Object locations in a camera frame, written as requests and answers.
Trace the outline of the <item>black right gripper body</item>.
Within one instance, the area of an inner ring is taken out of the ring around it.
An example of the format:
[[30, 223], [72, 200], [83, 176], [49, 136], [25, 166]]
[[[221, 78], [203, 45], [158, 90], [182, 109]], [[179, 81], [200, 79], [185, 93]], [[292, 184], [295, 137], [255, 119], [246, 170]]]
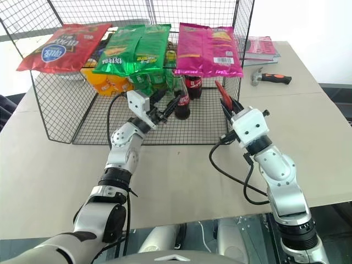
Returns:
[[248, 112], [248, 109], [247, 108], [244, 108], [242, 109], [241, 111], [239, 112], [235, 112], [235, 111], [232, 111], [231, 114], [232, 114], [232, 119], [238, 119], [240, 117], [242, 117], [243, 115], [245, 115], [246, 113]]

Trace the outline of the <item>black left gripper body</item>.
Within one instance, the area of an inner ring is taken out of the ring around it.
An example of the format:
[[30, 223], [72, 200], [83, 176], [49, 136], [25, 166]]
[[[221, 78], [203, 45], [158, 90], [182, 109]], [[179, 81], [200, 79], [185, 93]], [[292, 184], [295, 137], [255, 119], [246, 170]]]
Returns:
[[159, 111], [157, 107], [153, 106], [148, 112], [147, 115], [153, 124], [166, 123], [167, 117], [164, 116], [162, 111]]

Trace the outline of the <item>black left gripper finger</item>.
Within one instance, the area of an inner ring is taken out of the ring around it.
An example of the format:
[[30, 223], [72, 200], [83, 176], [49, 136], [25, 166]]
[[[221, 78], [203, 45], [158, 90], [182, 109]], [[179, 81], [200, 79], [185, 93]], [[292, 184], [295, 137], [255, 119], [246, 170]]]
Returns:
[[180, 96], [177, 96], [167, 104], [167, 107], [162, 113], [162, 120], [167, 120], [168, 117], [174, 112], [175, 108], [178, 105], [179, 100], [180, 100]]
[[166, 94], [166, 90], [156, 90], [150, 96], [150, 108], [153, 108], [156, 103], [158, 103]]

